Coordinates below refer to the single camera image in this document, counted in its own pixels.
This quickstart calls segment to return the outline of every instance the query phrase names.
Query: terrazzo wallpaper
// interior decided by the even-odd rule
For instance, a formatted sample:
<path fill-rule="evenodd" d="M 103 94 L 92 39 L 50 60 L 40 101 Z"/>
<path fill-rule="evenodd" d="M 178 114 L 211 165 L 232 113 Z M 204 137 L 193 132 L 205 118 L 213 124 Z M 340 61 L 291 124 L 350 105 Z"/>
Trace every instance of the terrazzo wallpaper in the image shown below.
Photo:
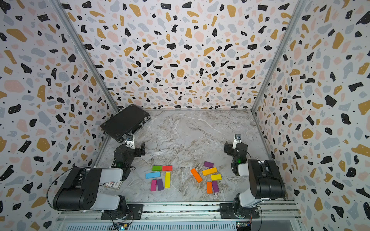
<path fill-rule="evenodd" d="M 0 7 L 0 230 L 51 230 L 46 190 L 92 164 L 112 109 L 48 1 Z"/>
<path fill-rule="evenodd" d="M 370 2 L 308 1 L 256 116 L 307 230 L 370 230 Z"/>
<path fill-rule="evenodd" d="M 297 0 L 62 0 L 119 108 L 250 108 Z"/>

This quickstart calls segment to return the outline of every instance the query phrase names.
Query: pink block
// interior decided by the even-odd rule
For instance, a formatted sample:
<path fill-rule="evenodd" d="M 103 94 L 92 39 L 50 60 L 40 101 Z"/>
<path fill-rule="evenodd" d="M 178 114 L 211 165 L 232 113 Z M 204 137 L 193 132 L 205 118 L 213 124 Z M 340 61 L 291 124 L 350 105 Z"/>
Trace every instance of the pink block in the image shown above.
<path fill-rule="evenodd" d="M 152 180 L 152 186 L 150 187 L 150 191 L 155 192 L 157 190 L 157 180 Z"/>

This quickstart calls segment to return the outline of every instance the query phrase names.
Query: mounting plate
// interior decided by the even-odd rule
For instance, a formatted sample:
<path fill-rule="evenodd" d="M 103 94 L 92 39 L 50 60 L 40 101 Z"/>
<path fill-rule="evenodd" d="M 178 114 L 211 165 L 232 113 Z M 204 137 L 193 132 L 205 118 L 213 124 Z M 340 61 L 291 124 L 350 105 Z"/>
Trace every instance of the mounting plate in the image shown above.
<path fill-rule="evenodd" d="M 244 208 L 244 210 L 247 212 L 246 218 L 249 218 L 251 213 L 252 213 L 252 219 L 253 218 L 254 219 L 259 218 L 259 213 L 258 213 L 258 211 L 256 211 L 256 208 Z M 220 203 L 220 209 L 218 211 L 221 214 L 221 219 L 238 218 L 234 214 L 232 203 Z"/>

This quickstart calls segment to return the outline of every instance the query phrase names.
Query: gray marble surface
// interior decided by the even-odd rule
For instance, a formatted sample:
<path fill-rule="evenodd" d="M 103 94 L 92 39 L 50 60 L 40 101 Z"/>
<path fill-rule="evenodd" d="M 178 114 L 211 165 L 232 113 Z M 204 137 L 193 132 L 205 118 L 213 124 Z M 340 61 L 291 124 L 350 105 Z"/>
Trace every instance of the gray marble surface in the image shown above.
<path fill-rule="evenodd" d="M 145 142 L 146 154 L 135 158 L 128 179 L 119 190 L 101 186 L 99 191 L 110 195 L 123 195 L 126 201 L 232 201 L 237 193 L 249 188 L 247 177 L 235 176 L 231 171 L 232 157 L 223 152 L 225 142 L 233 142 L 234 134 L 242 134 L 242 142 L 248 145 L 253 159 L 266 160 L 269 156 L 263 146 L 256 123 L 250 111 L 195 111 L 195 110 L 147 110 L 151 120 L 135 134 L 135 146 Z M 98 167 L 109 167 L 113 151 L 121 144 L 111 139 Z M 204 161 L 214 163 L 222 180 L 220 192 L 207 194 L 206 182 L 211 176 L 203 176 Z M 162 191 L 150 191 L 151 180 L 145 174 L 152 172 L 153 165 L 172 165 L 171 187 Z M 195 168 L 203 181 L 198 183 L 190 170 Z"/>

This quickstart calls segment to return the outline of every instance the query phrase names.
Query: wooden block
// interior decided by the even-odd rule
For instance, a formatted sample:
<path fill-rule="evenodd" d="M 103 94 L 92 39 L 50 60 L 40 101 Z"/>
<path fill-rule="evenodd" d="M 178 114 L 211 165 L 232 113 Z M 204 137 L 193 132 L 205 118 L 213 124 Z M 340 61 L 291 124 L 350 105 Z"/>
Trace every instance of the wooden block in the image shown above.
<path fill-rule="evenodd" d="M 171 183 L 171 173 L 170 172 L 166 172 L 166 179 L 164 181 L 164 187 L 165 188 L 169 188 L 170 183 Z"/>
<path fill-rule="evenodd" d="M 157 190 L 157 180 L 152 180 L 152 186 L 150 187 L 150 191 L 155 192 Z"/>
<path fill-rule="evenodd" d="M 213 168 L 213 163 L 208 162 L 208 161 L 204 161 L 203 166 L 204 166 L 204 167 L 207 167 L 207 168 Z"/>
<path fill-rule="evenodd" d="M 162 171 L 172 171 L 172 165 L 169 166 L 163 166 Z"/>
<path fill-rule="evenodd" d="M 162 179 L 157 180 L 157 185 L 158 185 L 158 191 L 161 191 L 164 189 Z"/>
<path fill-rule="evenodd" d="M 203 170 L 203 175 L 206 176 L 206 175 L 210 175 L 210 174 L 214 174 L 217 172 L 217 169 L 216 168 L 211 168 L 211 169 L 206 169 L 206 170 Z"/>
<path fill-rule="evenodd" d="M 201 176 L 198 174 L 198 172 L 195 169 L 190 170 L 190 172 L 193 174 L 193 176 L 195 177 L 196 181 L 198 181 L 198 183 L 202 182 L 203 179 L 201 178 Z"/>
<path fill-rule="evenodd" d="M 217 184 L 217 181 L 212 181 L 212 187 L 213 187 L 213 191 L 215 193 L 218 193 L 220 190 L 218 189 L 218 184 Z"/>
<path fill-rule="evenodd" d="M 145 178 L 146 179 L 156 178 L 156 177 L 161 177 L 161 172 L 160 171 L 157 171 L 157 172 L 154 172 L 154 173 L 147 173 L 147 174 L 145 174 Z"/>
<path fill-rule="evenodd" d="M 213 193 L 212 182 L 207 182 L 207 193 Z"/>
<path fill-rule="evenodd" d="M 211 175 L 211 180 L 221 180 L 221 174 Z"/>
<path fill-rule="evenodd" d="M 162 166 L 153 166 L 152 171 L 162 171 Z"/>

